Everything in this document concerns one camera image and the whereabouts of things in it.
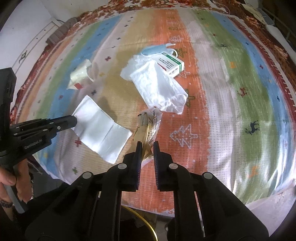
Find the person's left hand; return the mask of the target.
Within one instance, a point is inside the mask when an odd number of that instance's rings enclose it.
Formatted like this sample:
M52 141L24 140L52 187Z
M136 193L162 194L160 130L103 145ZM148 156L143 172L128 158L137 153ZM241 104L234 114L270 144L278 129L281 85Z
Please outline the person's left hand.
M21 161L17 165L17 176L9 171L1 168L1 200L11 202L11 199L4 187L16 186L18 198L27 203L32 197L32 185L29 175L29 167L27 159Z

